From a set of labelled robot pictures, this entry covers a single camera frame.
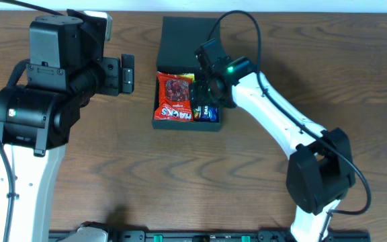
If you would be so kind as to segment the dark blue chocolate bar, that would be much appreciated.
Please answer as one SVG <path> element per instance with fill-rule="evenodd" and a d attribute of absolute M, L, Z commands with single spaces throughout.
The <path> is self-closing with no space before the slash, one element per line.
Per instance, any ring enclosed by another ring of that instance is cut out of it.
<path fill-rule="evenodd" d="M 217 122 L 218 108 L 199 106 L 193 110 L 193 119 L 197 122 Z"/>

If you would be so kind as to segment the black cardboard box with lid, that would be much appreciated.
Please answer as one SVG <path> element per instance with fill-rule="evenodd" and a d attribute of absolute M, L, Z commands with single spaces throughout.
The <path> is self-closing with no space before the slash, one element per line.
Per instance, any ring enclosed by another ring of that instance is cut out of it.
<path fill-rule="evenodd" d="M 201 76 L 194 52 L 206 42 L 215 18 L 163 17 L 161 43 L 157 55 L 157 71 L 166 74 L 193 73 Z M 221 109 L 215 122 L 178 122 L 152 119 L 154 129 L 218 132 L 221 129 Z"/>

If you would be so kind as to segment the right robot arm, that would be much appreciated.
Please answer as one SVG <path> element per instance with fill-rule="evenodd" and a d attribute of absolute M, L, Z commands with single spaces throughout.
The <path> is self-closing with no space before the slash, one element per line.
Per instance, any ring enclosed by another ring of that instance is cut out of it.
<path fill-rule="evenodd" d="M 323 241 L 331 211 L 355 183 L 347 135 L 328 131 L 281 96 L 248 58 L 232 60 L 211 39 L 195 51 L 203 79 L 191 87 L 193 106 L 240 107 L 275 139 L 288 158 L 286 187 L 296 203 L 296 241 Z"/>

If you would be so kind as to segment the yellow candy bag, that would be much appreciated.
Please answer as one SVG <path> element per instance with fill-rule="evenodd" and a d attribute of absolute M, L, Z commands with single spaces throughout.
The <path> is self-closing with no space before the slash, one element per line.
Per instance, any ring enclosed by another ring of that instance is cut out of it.
<path fill-rule="evenodd" d="M 180 74 L 179 77 L 183 77 L 183 78 L 187 78 L 187 79 L 191 79 L 191 80 L 195 79 L 195 75 L 193 73 Z"/>

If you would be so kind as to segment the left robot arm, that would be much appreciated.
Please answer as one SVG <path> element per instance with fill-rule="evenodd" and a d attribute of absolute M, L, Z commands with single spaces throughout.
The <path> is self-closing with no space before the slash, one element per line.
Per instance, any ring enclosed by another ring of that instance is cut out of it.
<path fill-rule="evenodd" d="M 47 241 L 56 177 L 80 111 L 134 91 L 134 57 L 103 54 L 112 17 L 68 10 L 30 24 L 30 56 L 0 91 L 0 241 Z"/>

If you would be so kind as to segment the red Hacks candy bag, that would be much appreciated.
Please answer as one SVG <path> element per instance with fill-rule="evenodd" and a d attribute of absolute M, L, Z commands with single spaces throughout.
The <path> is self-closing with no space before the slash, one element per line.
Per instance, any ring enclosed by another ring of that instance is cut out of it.
<path fill-rule="evenodd" d="M 189 86 L 191 79 L 167 73 L 157 73 L 159 82 L 159 106 L 154 112 L 155 120 L 193 122 Z"/>

